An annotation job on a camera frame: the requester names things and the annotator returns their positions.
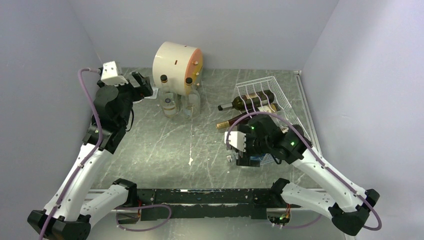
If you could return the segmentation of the clear bottle yellow label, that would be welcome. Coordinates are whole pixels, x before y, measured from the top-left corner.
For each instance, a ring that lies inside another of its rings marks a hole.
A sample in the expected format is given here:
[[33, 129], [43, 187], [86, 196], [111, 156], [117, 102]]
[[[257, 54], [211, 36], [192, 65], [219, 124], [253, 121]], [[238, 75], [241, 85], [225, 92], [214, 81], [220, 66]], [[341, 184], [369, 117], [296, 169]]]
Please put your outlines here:
[[161, 87], [158, 91], [159, 105], [167, 118], [172, 118], [179, 113], [178, 95], [172, 90], [168, 76], [160, 76]]

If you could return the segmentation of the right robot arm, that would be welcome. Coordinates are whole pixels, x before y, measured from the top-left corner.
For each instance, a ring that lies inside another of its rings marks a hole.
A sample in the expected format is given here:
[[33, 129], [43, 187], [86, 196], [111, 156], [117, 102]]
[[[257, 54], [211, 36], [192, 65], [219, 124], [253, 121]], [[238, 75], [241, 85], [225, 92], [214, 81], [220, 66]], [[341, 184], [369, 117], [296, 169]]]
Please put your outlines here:
[[270, 112], [251, 112], [236, 122], [248, 118], [244, 131], [234, 131], [232, 124], [224, 134], [228, 149], [245, 156], [270, 154], [301, 170], [318, 183], [326, 193], [306, 189], [280, 178], [270, 189], [270, 202], [275, 207], [297, 205], [331, 220], [346, 235], [356, 236], [362, 229], [378, 231], [382, 220], [374, 209], [380, 194], [355, 184], [322, 155], [288, 120]]

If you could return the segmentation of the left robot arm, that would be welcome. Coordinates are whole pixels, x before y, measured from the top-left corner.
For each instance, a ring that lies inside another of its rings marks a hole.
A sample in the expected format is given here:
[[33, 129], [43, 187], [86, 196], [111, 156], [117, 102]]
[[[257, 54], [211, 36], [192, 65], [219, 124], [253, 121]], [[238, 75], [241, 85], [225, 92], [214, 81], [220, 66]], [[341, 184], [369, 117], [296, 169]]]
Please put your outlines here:
[[154, 92], [148, 77], [136, 71], [131, 77], [132, 81], [125, 78], [117, 84], [97, 82], [95, 96], [88, 98], [91, 123], [75, 163], [51, 200], [27, 218], [39, 239], [85, 240], [92, 227], [113, 209], [140, 206], [137, 185], [122, 178], [115, 180], [104, 193], [86, 200], [100, 168], [132, 128], [134, 103]]

